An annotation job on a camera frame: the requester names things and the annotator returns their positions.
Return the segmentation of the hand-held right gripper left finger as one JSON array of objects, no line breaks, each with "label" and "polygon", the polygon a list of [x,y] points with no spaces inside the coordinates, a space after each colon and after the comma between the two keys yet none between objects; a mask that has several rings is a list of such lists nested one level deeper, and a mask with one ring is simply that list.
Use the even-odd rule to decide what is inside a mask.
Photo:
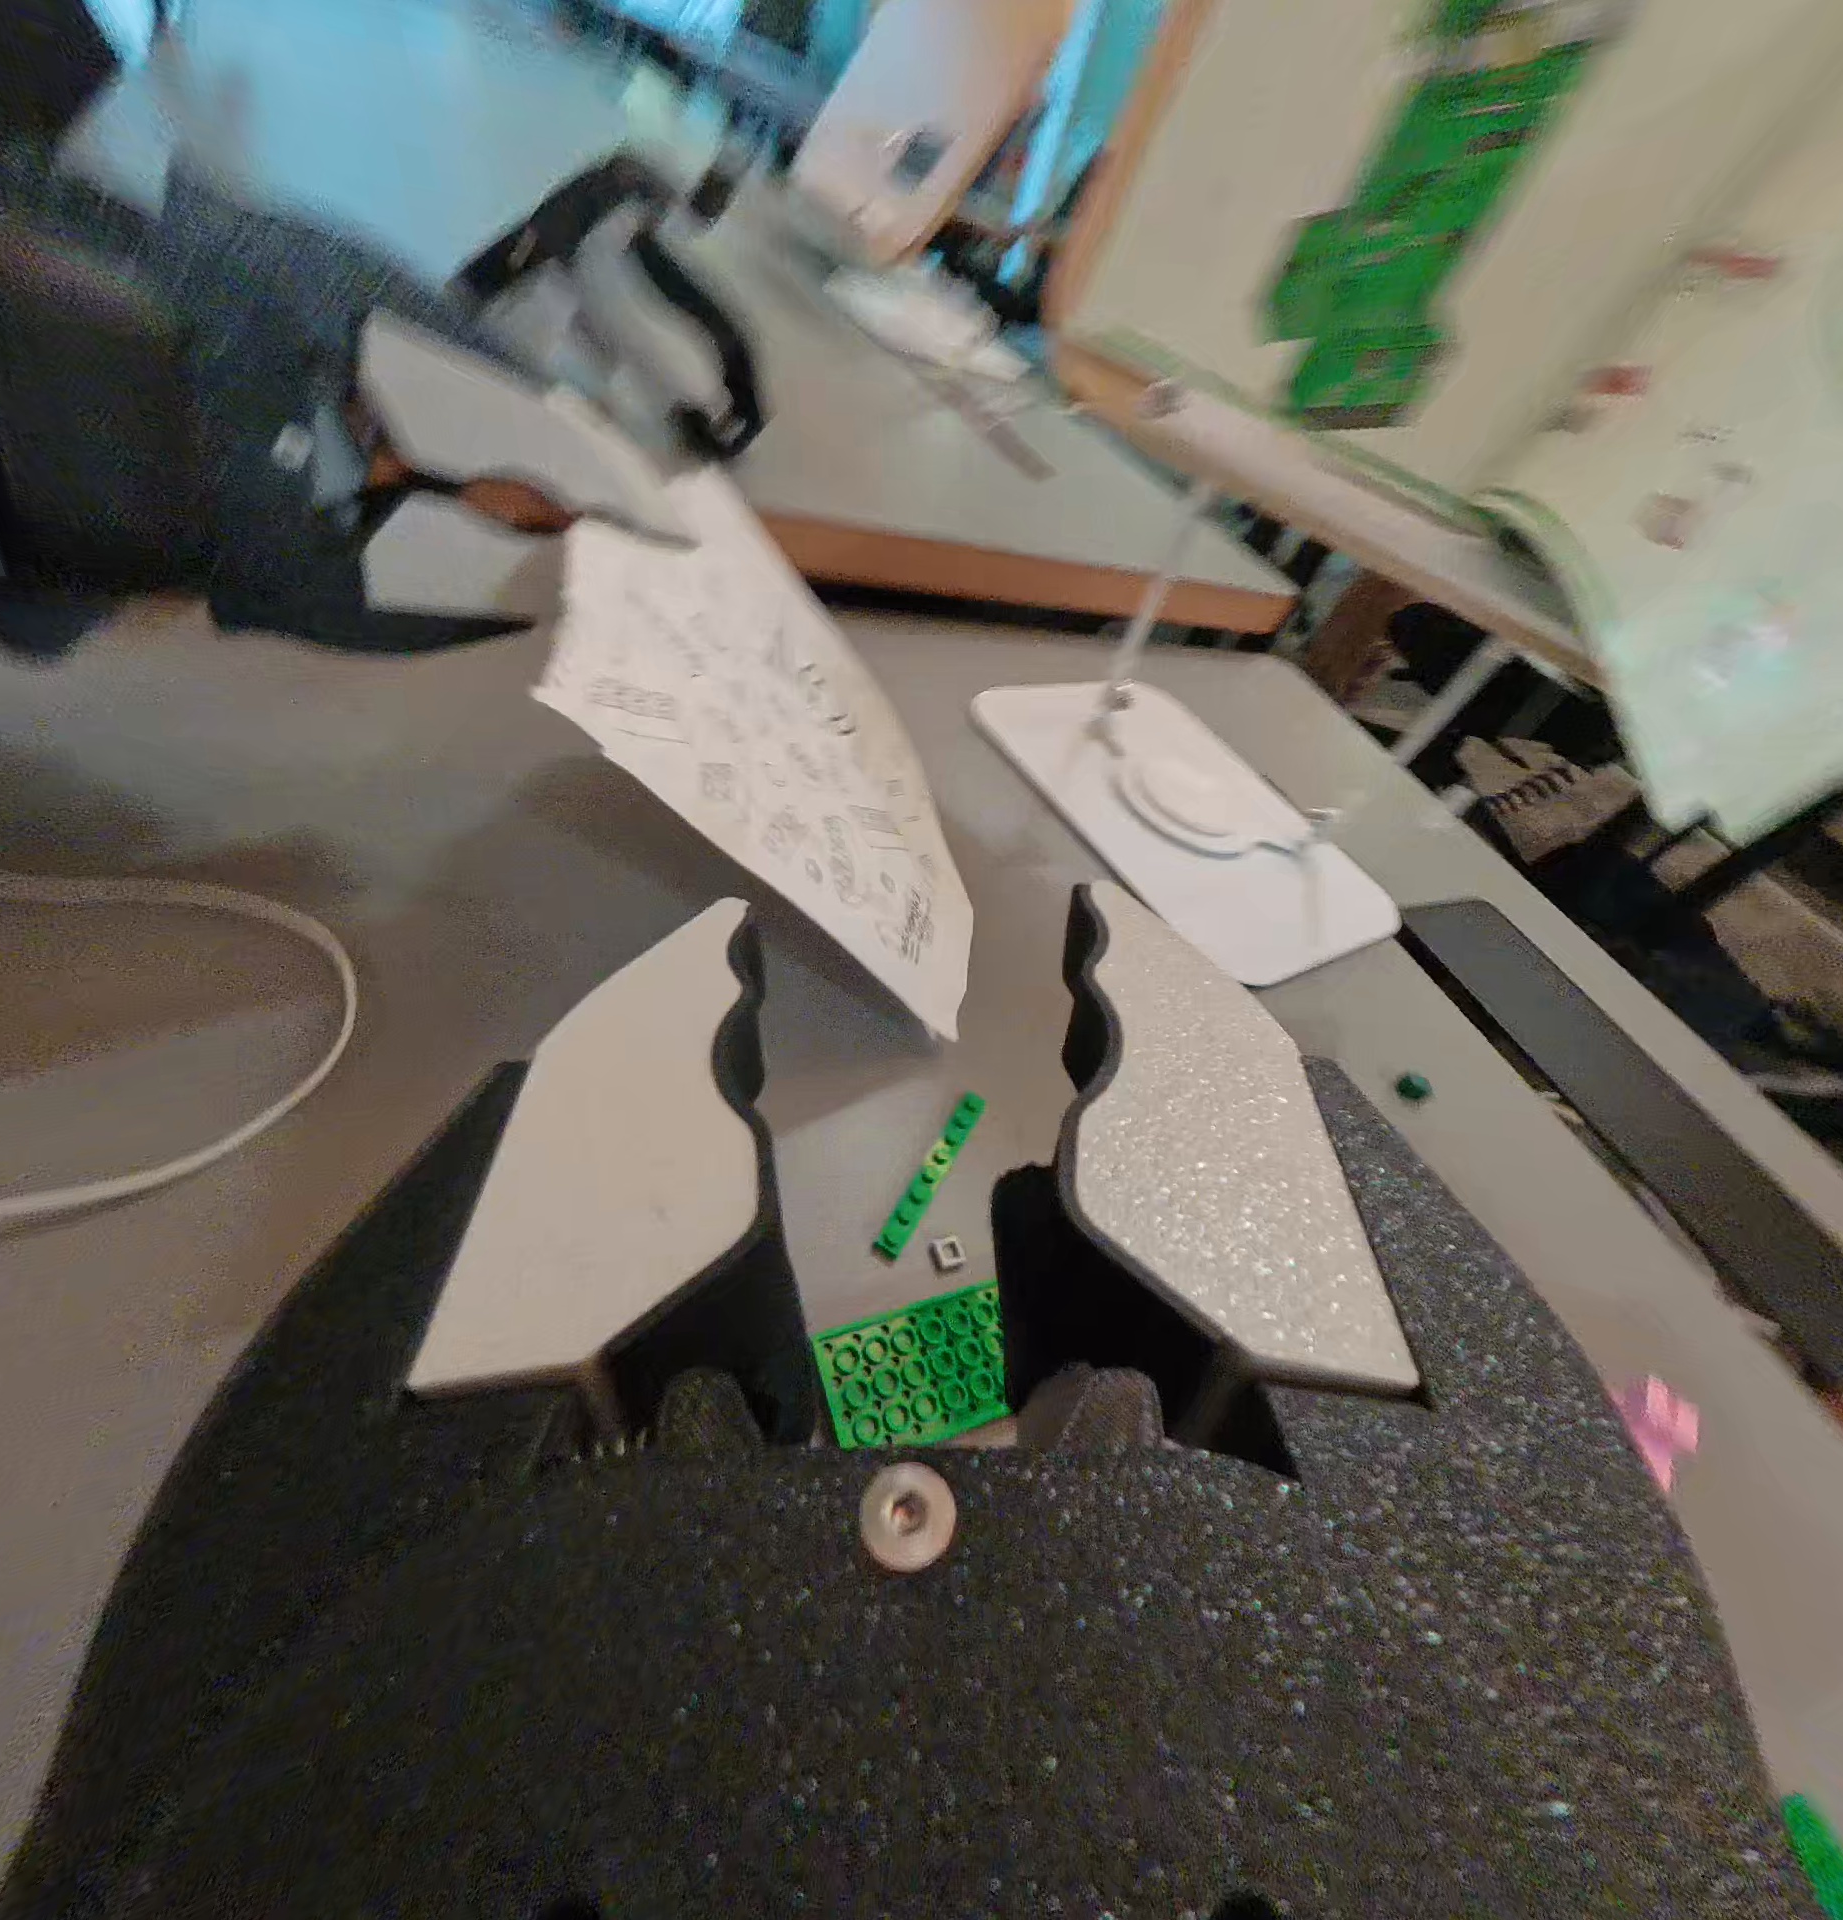
[{"label": "hand-held right gripper left finger", "polygon": [[570,1009],[501,1122],[409,1368],[420,1399],[562,1389],[630,1444],[733,1380],[761,1437],[818,1424],[765,1091],[765,952],[717,899]]}]

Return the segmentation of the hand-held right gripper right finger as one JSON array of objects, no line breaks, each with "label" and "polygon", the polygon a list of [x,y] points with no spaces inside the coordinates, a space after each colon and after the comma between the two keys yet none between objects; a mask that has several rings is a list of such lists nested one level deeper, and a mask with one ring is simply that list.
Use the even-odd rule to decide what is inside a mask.
[{"label": "hand-held right gripper right finger", "polygon": [[1422,1364],[1289,1030],[1129,891],[1079,883],[1070,1102],[998,1178],[1004,1380],[1137,1376],[1159,1434],[1280,1449],[1270,1390],[1422,1404]]}]

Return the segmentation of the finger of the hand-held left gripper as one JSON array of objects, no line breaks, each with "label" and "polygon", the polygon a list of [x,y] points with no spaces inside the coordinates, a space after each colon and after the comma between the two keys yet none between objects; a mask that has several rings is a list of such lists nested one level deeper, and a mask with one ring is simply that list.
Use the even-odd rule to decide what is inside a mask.
[{"label": "finger of the hand-held left gripper", "polygon": [[654,456],[570,387],[538,387],[414,323],[365,323],[358,397],[376,441],[414,475],[517,485],[572,519],[694,547]]}]

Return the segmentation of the white printed paper bag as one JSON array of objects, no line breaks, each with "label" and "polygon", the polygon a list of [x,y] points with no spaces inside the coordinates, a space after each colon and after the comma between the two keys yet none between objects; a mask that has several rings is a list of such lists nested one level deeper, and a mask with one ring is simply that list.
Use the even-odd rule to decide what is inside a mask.
[{"label": "white printed paper bag", "polygon": [[693,543],[579,520],[536,701],[958,1040],[974,905],[885,689],[717,469]]}]

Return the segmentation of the toy brick instruction booklet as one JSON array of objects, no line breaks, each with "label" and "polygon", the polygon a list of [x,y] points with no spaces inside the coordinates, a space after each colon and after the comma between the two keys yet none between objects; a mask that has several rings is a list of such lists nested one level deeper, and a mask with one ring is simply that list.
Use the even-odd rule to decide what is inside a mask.
[{"label": "toy brick instruction booklet", "polygon": [[1270,394],[1476,483],[1654,818],[1752,846],[1843,793],[1843,3],[1389,6]]}]

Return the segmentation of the grey desk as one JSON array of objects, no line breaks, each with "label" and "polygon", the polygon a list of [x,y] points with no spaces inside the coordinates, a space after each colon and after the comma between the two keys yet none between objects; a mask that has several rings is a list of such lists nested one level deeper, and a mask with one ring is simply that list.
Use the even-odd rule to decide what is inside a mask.
[{"label": "grey desk", "polygon": [[[981,1180],[1048,1153],[1070,1091],[1062,932],[1095,870],[970,717],[1000,683],[1091,679],[1095,642],[842,624],[924,756],[978,926],[960,1042],[936,1047],[758,899],[765,1114],[813,1324],[927,1281],[867,1239],[958,1091],[989,1100],[958,1169],[974,1236]],[[0,868],[286,899],[331,923],[362,978],[358,1040],[289,1122],[132,1206],[0,1236],[0,1880],[132,1537],[286,1287],[490,1068],[743,891],[532,698],[543,660],[538,636],[356,660],[159,611],[51,669],[0,658]],[[1843,1836],[1843,1434],[1409,950],[1368,948],[1265,1001],[1459,1194],[1613,1389],[1657,1376],[1699,1405],[1679,1514],[1772,1772]],[[1431,1100],[1395,1098],[1409,1070]]]}]

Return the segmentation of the wood-edged pale desk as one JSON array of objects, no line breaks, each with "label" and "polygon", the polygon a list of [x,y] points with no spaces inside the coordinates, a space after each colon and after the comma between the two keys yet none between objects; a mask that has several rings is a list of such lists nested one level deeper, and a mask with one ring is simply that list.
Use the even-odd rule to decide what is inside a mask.
[{"label": "wood-edged pale desk", "polygon": [[981,405],[972,375],[897,357],[750,222],[673,249],[760,359],[769,420],[733,478],[820,594],[1060,632],[1137,611],[1185,492],[1118,435],[1037,380]]}]

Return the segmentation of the long narrow green toy plate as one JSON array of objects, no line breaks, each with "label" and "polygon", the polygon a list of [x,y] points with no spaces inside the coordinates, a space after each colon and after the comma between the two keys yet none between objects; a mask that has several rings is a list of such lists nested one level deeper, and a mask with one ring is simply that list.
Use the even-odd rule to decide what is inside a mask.
[{"label": "long narrow green toy plate", "polygon": [[962,1146],[981,1121],[986,1100],[975,1091],[965,1091],[941,1131],[927,1148],[924,1157],[909,1175],[909,1180],[885,1212],[879,1233],[873,1236],[871,1250],[881,1259],[898,1259],[909,1248],[919,1224],[927,1219],[939,1188],[955,1169]]}]

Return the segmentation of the large green toy plate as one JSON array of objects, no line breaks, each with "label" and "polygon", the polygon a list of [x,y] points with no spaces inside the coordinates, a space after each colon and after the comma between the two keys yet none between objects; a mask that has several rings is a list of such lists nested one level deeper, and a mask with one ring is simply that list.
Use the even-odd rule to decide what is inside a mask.
[{"label": "large green toy plate", "polygon": [[1843,1838],[1819,1806],[1801,1792],[1785,1794],[1780,1812],[1819,1915],[1843,1918]]},{"label": "large green toy plate", "polygon": [[933,1447],[1011,1414],[998,1284],[974,1284],[811,1337],[842,1453]]}]

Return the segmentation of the white book stand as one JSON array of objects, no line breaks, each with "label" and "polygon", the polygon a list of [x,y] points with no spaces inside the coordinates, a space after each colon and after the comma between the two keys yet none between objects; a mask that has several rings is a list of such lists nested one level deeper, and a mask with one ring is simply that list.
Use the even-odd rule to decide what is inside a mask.
[{"label": "white book stand", "polygon": [[1213,492],[1213,485],[1202,478],[1187,483],[1181,492],[1161,560],[1149,575],[1110,653],[1108,678],[1103,683],[1089,732],[1110,761],[1108,779],[1125,809],[1165,839],[1208,857],[1270,850],[1307,864],[1347,824],[1347,807],[1305,807],[1301,827],[1293,835],[1245,839],[1244,815],[1224,774],[1220,776],[1193,758],[1139,753],[1122,738],[1122,717],[1133,711],[1139,666],[1149,636],[1181,577],[1183,557],[1197,539],[1199,522],[1212,505]]}]

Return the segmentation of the pink toy pig figure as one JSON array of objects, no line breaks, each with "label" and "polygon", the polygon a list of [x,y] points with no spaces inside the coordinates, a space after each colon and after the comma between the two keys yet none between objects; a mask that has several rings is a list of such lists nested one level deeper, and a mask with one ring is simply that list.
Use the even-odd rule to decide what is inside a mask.
[{"label": "pink toy pig figure", "polygon": [[1698,1404],[1665,1380],[1647,1376],[1617,1389],[1613,1405],[1629,1434],[1629,1447],[1649,1467],[1657,1490],[1669,1495],[1683,1463],[1702,1447]]}]

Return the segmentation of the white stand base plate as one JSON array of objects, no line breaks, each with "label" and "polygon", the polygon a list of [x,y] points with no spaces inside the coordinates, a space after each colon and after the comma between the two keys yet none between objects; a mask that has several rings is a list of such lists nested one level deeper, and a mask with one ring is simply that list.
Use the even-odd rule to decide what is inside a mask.
[{"label": "white stand base plate", "polygon": [[929,269],[837,268],[824,293],[897,356],[1008,385],[1029,378],[1029,359],[1006,343],[995,310],[970,288]]},{"label": "white stand base plate", "polygon": [[[1004,686],[975,696],[975,728],[1108,873],[1149,910],[1245,988],[1289,984],[1399,937],[1403,909],[1335,839],[1307,864],[1270,850],[1208,857],[1137,821],[1089,732],[1103,683]],[[1285,837],[1301,807],[1254,772],[1175,696],[1134,686],[1124,742],[1224,774],[1244,837]]]}]

